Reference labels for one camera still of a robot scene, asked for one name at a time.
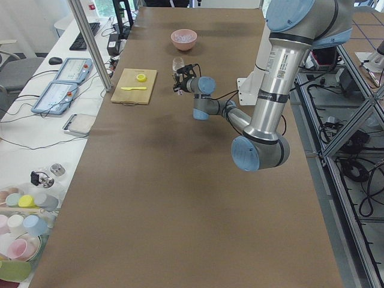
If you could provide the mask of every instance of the yellow lid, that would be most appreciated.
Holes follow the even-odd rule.
[[[146,75],[145,74],[138,74],[136,76],[137,81],[139,82],[145,82],[146,81]]]

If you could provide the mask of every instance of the tablet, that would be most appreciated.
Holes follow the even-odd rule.
[[[31,111],[61,115],[68,109],[77,92],[77,84],[52,81],[40,95]]]
[[[90,58],[67,58],[58,71],[55,81],[82,83],[92,68]]]

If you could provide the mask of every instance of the blue cup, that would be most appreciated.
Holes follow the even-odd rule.
[[[40,236],[47,232],[47,223],[36,215],[30,215],[23,221],[25,230],[32,236]]]

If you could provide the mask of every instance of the glass cup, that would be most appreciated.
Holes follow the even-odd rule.
[[[172,70],[174,74],[177,74],[176,71],[184,67],[184,60],[181,57],[175,57],[172,61]]]

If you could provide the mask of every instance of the white desk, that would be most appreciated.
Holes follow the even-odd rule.
[[[96,19],[89,19],[90,22],[94,22]],[[104,62],[107,62],[110,58],[106,47],[108,37],[102,37],[101,33],[110,27],[110,22],[107,19],[100,19],[101,26],[95,39],[98,44],[100,53]],[[63,60],[67,57],[87,57],[90,58],[88,51],[69,51],[69,46],[74,41],[79,33],[79,29],[75,21],[69,25],[67,30],[63,33],[62,37],[55,44],[50,51],[42,65],[36,71],[40,73],[47,70],[58,70],[60,65],[49,65],[48,60],[51,57],[57,56]],[[87,79],[96,75],[96,69],[93,67]],[[55,73],[42,74],[33,78],[20,93],[20,95],[32,94],[40,95],[47,84],[53,80]],[[9,113],[16,113],[20,107],[20,112],[15,115],[5,115],[0,122],[0,136],[8,141],[18,143],[29,147],[47,146],[59,141],[71,140],[74,136],[64,134],[62,127],[74,113],[84,113],[89,115],[97,115],[98,110],[103,100],[102,96],[105,94],[104,87],[100,78],[88,80],[80,88],[78,93],[82,93],[89,86],[91,87],[77,98],[71,107],[61,116],[52,117],[48,116],[42,118],[35,115],[25,119],[21,119],[11,123],[1,123],[5,121],[11,121],[23,116],[33,115],[31,107],[29,105],[23,105],[23,103],[29,103],[33,105],[36,97],[21,97],[17,99],[10,107]],[[78,139],[72,142],[55,145],[50,148],[29,150],[21,148],[0,140],[0,188],[8,187],[11,185],[20,185],[29,183],[30,174],[33,170],[39,167],[50,167],[54,163],[60,163],[66,169],[66,174],[59,180],[59,187],[52,191],[55,185],[50,188],[48,193],[56,194],[60,200],[63,200],[65,192],[69,187],[77,164],[80,160],[80,156],[86,144],[86,139]],[[23,282],[19,287],[28,287],[30,278]]]

